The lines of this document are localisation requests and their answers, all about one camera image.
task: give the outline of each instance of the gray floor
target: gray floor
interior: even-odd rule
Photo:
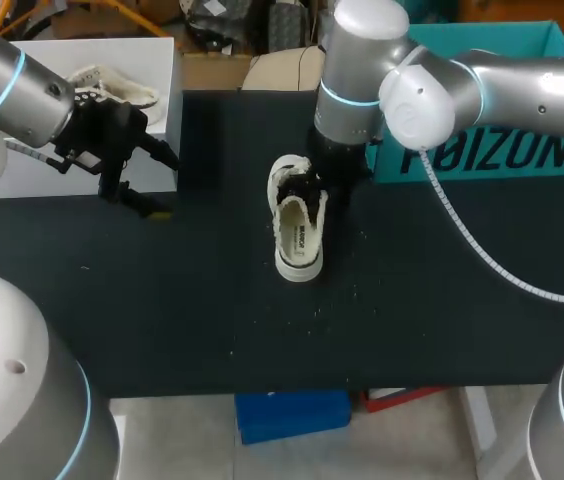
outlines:
[[[496,425],[539,388],[488,389]],[[347,428],[248,447],[231,395],[114,400],[112,410],[126,415],[119,480],[476,478],[455,390],[375,414],[356,411]],[[532,476],[520,465],[509,478]]]

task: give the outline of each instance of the teal box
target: teal box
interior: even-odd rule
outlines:
[[[410,35],[443,57],[472,48],[510,57],[564,57],[564,35],[553,22],[413,25]],[[386,127],[383,138],[367,149],[377,183],[428,181],[417,152],[405,150]],[[429,157],[440,180],[564,175],[564,138],[474,127],[430,150]]]

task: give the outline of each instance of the blue box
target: blue box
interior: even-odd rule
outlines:
[[[564,56],[564,35],[553,22],[412,25],[410,35],[443,57],[472,48],[510,57]],[[470,128],[429,156],[440,180],[564,175],[564,138],[513,129]],[[367,158],[377,183],[427,181],[418,153],[405,150],[386,127]]]
[[[235,410],[244,445],[345,427],[351,420],[343,391],[237,394]]]

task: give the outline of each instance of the shoe insole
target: shoe insole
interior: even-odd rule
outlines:
[[[307,221],[298,202],[282,207],[280,234],[282,249],[294,266],[306,265],[315,259],[318,253],[315,247],[317,232]]]

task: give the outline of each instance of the cardboard box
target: cardboard box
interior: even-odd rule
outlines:
[[[251,58],[248,55],[184,55],[183,89],[236,90],[249,73]]]
[[[564,0],[461,0],[459,22],[552,20],[564,32]]]
[[[176,153],[180,149],[182,117],[181,57],[172,38],[116,38],[99,40],[52,40],[15,42],[18,48],[62,77],[89,65],[107,65],[131,80],[160,92],[162,120],[147,131],[166,139]],[[53,145],[42,149],[54,156]],[[175,191],[172,171],[136,150],[122,179],[143,193]],[[99,176],[72,166],[62,175],[48,165],[9,151],[6,171],[0,179],[0,198],[95,195]]]
[[[161,25],[182,16],[179,0],[140,0],[140,14]]]

